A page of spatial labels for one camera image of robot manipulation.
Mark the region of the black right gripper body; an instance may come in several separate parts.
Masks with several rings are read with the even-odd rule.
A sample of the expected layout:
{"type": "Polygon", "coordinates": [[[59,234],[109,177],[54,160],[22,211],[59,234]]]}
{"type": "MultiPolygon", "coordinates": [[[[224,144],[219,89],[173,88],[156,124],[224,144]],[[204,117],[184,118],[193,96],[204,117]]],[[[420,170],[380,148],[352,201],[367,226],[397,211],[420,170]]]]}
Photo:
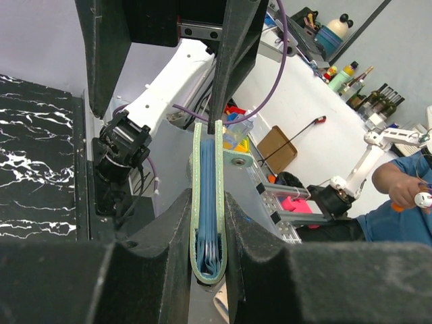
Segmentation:
{"type": "Polygon", "coordinates": [[[218,42],[226,1],[123,1],[133,43],[176,47],[181,38],[218,42]]]}

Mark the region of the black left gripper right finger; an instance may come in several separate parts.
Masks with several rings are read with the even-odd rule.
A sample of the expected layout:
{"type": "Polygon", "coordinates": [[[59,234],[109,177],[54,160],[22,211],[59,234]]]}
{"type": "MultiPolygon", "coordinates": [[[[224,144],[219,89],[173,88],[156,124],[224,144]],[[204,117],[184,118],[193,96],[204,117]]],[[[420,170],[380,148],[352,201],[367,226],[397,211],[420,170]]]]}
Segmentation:
{"type": "Polygon", "coordinates": [[[289,244],[225,196],[231,323],[430,323],[431,249],[289,244]]]}

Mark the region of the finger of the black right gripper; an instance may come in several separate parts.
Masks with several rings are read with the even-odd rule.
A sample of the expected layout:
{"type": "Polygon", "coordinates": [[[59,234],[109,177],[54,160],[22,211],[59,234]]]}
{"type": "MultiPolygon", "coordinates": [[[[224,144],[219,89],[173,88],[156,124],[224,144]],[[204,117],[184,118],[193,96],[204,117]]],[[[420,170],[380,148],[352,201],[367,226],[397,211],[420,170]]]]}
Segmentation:
{"type": "Polygon", "coordinates": [[[75,0],[84,39],[88,101],[93,115],[105,116],[130,46],[121,1],[75,0]]]}
{"type": "Polygon", "coordinates": [[[267,1],[227,1],[216,55],[207,132],[215,132],[227,102],[255,65],[267,1]]]}

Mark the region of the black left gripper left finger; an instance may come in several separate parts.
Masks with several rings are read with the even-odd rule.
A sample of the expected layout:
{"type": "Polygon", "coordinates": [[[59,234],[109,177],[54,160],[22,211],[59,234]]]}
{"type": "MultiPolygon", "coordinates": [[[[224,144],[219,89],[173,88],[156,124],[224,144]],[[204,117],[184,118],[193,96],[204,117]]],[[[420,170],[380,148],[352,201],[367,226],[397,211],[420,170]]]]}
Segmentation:
{"type": "Polygon", "coordinates": [[[4,242],[2,323],[186,323],[192,192],[124,242],[4,242]]]}

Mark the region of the mint green card holder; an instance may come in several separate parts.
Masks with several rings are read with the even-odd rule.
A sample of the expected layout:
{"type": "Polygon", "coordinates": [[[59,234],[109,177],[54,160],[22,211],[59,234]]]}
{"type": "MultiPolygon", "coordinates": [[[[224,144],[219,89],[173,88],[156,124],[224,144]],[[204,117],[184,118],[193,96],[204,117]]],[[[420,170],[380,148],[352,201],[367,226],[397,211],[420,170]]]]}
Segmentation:
{"type": "Polygon", "coordinates": [[[188,173],[192,187],[189,251],[192,271],[203,286],[214,286],[227,267],[225,229],[225,165],[248,168],[253,156],[223,147],[224,127],[215,122],[214,135],[203,134],[203,124],[194,127],[188,173]]]}

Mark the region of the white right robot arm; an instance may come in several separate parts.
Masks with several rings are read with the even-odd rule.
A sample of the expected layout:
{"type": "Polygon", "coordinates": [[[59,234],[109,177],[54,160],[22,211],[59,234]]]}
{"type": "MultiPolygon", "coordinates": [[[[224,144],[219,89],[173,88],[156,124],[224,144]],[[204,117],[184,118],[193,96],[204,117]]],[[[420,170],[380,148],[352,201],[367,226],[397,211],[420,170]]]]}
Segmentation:
{"type": "Polygon", "coordinates": [[[254,67],[266,1],[77,1],[84,39],[88,100],[103,118],[130,46],[173,47],[175,54],[144,92],[93,142],[94,197],[100,216],[127,217],[135,201],[126,187],[150,153],[157,129],[206,72],[213,75],[209,121],[254,67]]]}

